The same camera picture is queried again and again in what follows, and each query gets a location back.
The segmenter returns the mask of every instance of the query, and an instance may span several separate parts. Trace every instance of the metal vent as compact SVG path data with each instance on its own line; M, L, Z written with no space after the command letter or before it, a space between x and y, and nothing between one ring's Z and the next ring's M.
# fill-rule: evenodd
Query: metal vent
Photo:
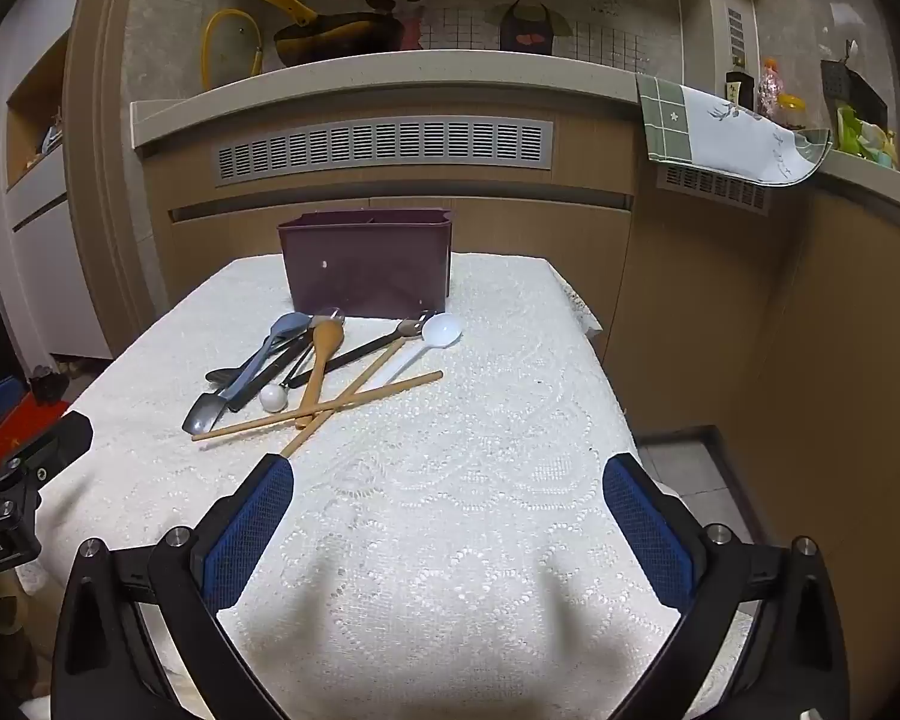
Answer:
M767 215L770 210L770 189L739 178L697 170L696 167L660 165L656 175L660 189L679 191L743 208L755 214Z
M297 127L215 151L217 185L367 165L500 165L549 170L552 122L403 116Z
M733 66L746 68L744 17L729 7L727 8L727 23L730 24L730 57L733 60Z

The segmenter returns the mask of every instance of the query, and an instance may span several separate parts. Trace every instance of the apron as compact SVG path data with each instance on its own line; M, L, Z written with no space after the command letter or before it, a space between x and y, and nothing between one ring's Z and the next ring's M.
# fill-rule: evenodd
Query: apron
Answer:
M519 19L514 15L516 6L517 2L509 6L500 20L500 50L553 55L554 25L550 21L550 11L543 7L543 19Z

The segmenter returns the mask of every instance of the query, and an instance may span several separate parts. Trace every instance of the white ball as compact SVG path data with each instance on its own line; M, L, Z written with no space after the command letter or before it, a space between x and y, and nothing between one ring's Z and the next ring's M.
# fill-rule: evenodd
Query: white ball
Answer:
M287 405L287 391L279 384L268 384L260 391L260 405L265 412L282 412Z

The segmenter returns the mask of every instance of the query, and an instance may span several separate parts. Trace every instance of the lace tablecloth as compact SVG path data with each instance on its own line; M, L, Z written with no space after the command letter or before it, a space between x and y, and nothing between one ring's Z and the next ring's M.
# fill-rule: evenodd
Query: lace tablecloth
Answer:
M574 302L544 260L455 254L448 311L463 338L405 374L442 381L334 415L293 455L293 503L220 614L293 718L605 718L663 645L677 613L602 499L607 458L636 456L634 439ZM118 549L196 524L288 442L293 428L276 427L192 443L180 423L204 372L237 365L291 309L279 256L234 262L80 396L93 446L37 516L55 579L89 536ZM348 319L343 350L393 326ZM366 364L329 374L324 394ZM223 423L261 413L254 402ZM696 710L719 698L747 624Z

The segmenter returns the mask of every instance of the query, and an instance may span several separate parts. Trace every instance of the green and white towel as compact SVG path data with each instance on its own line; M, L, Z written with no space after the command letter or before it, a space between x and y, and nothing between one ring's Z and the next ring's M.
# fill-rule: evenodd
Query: green and white towel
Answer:
M829 129L792 132L673 81L638 75L636 87L653 162L784 187L809 178L833 146Z

